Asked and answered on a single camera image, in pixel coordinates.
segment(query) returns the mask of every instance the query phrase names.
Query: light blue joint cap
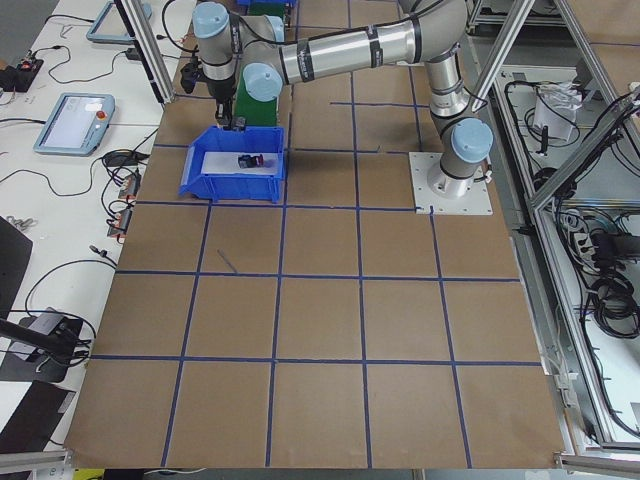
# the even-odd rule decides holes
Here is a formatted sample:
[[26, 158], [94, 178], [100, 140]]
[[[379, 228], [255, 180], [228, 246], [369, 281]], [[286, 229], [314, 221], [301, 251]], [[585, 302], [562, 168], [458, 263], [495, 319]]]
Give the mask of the light blue joint cap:
[[229, 12], [219, 3], [203, 2], [193, 11], [193, 32], [198, 38], [219, 34], [229, 24]]
[[478, 163], [489, 155], [493, 145], [493, 132], [482, 120], [465, 118], [453, 127], [451, 145], [462, 160]]
[[265, 15], [271, 28], [273, 29], [273, 35], [276, 42], [284, 42], [284, 23], [280, 17], [274, 17], [273, 15]]
[[242, 71], [247, 93], [259, 102], [270, 102], [282, 91], [282, 78], [266, 63], [250, 63]]

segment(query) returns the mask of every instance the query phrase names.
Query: white mounting plate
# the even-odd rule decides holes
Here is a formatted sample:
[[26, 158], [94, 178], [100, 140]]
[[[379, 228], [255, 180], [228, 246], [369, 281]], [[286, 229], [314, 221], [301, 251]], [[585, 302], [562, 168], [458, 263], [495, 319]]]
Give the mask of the white mounting plate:
[[[441, 156], [441, 153], [435, 152], [409, 153], [416, 213], [429, 214], [433, 209], [434, 215], [492, 215], [493, 209], [485, 182], [474, 183], [471, 190], [458, 200], [442, 198], [429, 188], [427, 172], [433, 164], [440, 161]], [[482, 175], [482, 169], [478, 167], [476, 177]]]

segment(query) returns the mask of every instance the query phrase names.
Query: white robotic arm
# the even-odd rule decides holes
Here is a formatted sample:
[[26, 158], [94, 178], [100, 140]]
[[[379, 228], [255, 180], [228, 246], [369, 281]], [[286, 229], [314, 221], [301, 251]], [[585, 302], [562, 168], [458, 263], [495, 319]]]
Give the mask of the white robotic arm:
[[463, 196], [493, 143], [489, 127], [475, 118], [456, 64], [467, 18], [465, 0], [399, 0], [402, 20], [284, 42], [275, 17], [241, 17], [214, 2], [194, 10], [202, 73], [209, 91], [227, 110], [234, 92], [234, 55], [258, 101], [278, 97], [283, 85], [376, 68], [399, 61], [424, 62], [431, 85], [431, 115], [444, 144], [429, 184], [446, 198]]

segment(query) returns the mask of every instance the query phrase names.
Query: blue object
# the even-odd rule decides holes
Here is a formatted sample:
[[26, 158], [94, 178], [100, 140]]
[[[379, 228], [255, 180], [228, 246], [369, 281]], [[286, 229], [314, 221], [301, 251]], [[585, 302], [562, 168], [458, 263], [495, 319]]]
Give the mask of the blue object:
[[237, 0], [238, 5], [251, 5], [252, 3], [280, 3], [296, 6], [298, 0]]
[[[151, 18], [151, 5], [143, 3], [142, 11], [147, 20]], [[133, 39], [127, 33], [127, 28], [124, 26], [120, 13], [113, 1], [106, 3], [89, 28], [86, 37], [87, 40], [95, 43], [133, 44]]]
[[[202, 173], [206, 152], [276, 153], [277, 173]], [[237, 157], [230, 162], [237, 165]], [[284, 129], [282, 127], [247, 127], [244, 131], [210, 127], [190, 146], [184, 165], [180, 195], [187, 192], [213, 201], [222, 199], [271, 200], [280, 198], [280, 182], [284, 178]]]
[[227, 25], [229, 25], [229, 12], [224, 5], [204, 2], [193, 11], [193, 33], [198, 38], [213, 37]]
[[52, 155], [90, 155], [100, 144], [115, 109], [111, 95], [63, 93], [33, 150]]
[[265, 17], [267, 17], [267, 20], [269, 20], [269, 23], [271, 24], [275, 41], [284, 42], [284, 22], [282, 19], [273, 15], [265, 15]]
[[467, 163], [487, 158], [493, 145], [493, 132], [477, 118], [465, 118], [453, 127], [451, 145], [456, 155]]
[[282, 77], [266, 63], [250, 63], [242, 70], [247, 93], [259, 102], [275, 100], [282, 91]]

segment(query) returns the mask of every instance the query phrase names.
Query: blue bin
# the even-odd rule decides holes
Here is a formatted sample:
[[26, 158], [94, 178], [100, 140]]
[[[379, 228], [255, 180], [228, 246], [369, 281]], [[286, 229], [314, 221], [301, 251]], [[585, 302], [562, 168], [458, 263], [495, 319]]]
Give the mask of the blue bin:
[[[284, 178], [284, 129], [282, 127], [247, 127], [244, 131], [210, 127], [190, 146], [184, 165], [180, 195], [192, 193], [213, 201], [231, 199], [280, 199], [280, 183]], [[203, 173], [207, 152], [243, 152], [276, 154], [277, 165], [271, 174]], [[237, 157], [230, 158], [237, 162]]]
[[238, 5], [251, 5], [252, 3], [286, 3], [292, 7], [296, 6], [298, 0], [238, 0]]

